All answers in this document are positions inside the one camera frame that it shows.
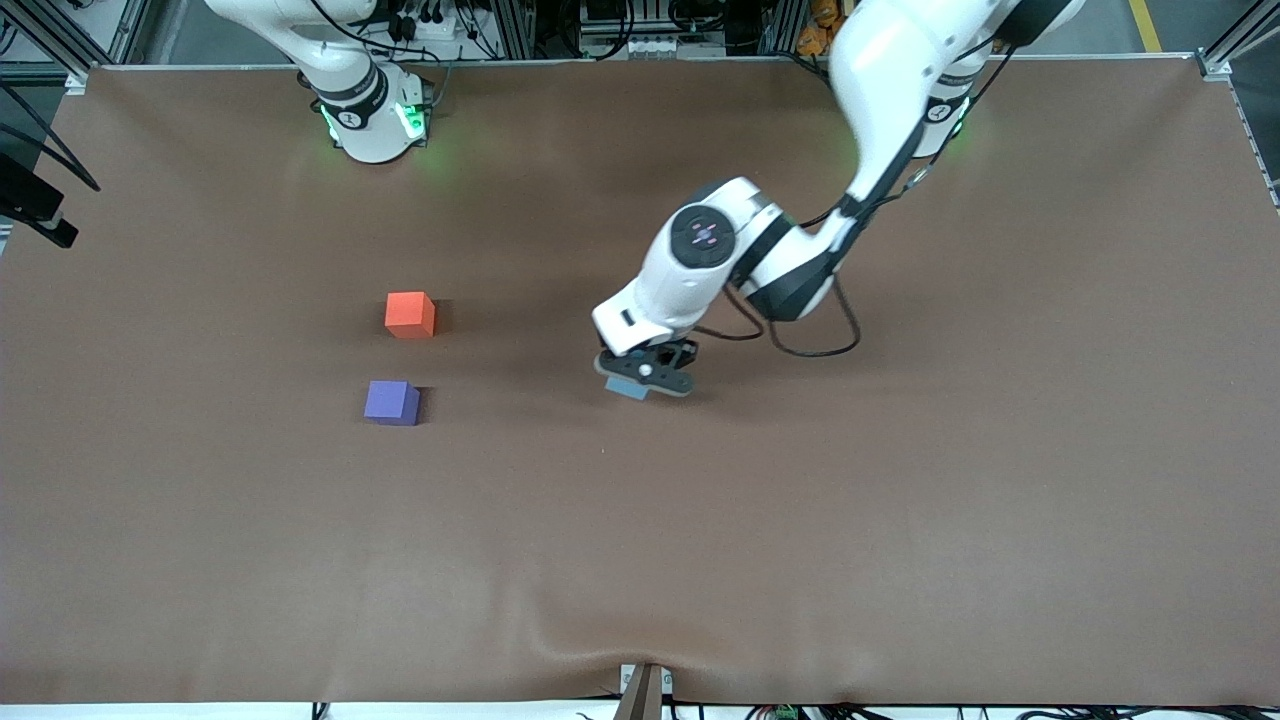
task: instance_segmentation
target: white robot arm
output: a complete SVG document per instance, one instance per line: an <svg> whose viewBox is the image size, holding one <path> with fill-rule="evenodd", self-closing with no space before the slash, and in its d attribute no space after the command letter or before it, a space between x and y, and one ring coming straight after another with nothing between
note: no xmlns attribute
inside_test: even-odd
<svg viewBox="0 0 1280 720"><path fill-rule="evenodd" d="M591 313L605 346L596 369L687 395L692 379L680 368L696 357L698 345L686 336L726 284L768 320L809 314L911 158L931 142L941 146L927 137L927 110L952 106L956 97L964 102L989 49L957 58L993 37L1025 45L1083 4L863 0L831 50L832 90L858 138L859 161L827 222L815 234L805 232L745 178L703 188L658 232L640 274ZM961 114L934 123L945 126L942 138Z"/></svg>
<svg viewBox="0 0 1280 720"><path fill-rule="evenodd" d="M426 136L430 108L422 79L375 63L356 41L316 40L300 27L367 18L376 0L205 0L219 15L262 36L289 56L320 99L334 142L361 163L394 160Z"/></svg>

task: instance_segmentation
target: light blue block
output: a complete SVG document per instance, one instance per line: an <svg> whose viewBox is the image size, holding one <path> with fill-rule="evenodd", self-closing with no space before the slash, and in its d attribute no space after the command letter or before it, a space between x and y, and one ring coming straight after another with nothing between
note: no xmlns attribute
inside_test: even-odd
<svg viewBox="0 0 1280 720"><path fill-rule="evenodd" d="M631 400L644 400L649 396L649 388L640 383L623 380L622 378L605 378L604 389L630 397Z"/></svg>

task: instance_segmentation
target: brown table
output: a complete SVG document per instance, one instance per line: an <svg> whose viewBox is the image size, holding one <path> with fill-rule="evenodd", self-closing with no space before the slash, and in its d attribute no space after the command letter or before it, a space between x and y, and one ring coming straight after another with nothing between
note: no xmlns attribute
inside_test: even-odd
<svg viewBox="0 0 1280 720"><path fill-rule="evenodd" d="M0 700L1280 700L1280 222L1190 61L1015 61L845 278L865 345L602 389L690 191L855 146L787 64L462 69L361 167L283 72L99 72L0 263ZM451 329L406 342L381 299ZM736 328L717 306L712 324ZM795 345L845 340L824 307ZM366 383L429 423L361 419Z"/></svg>

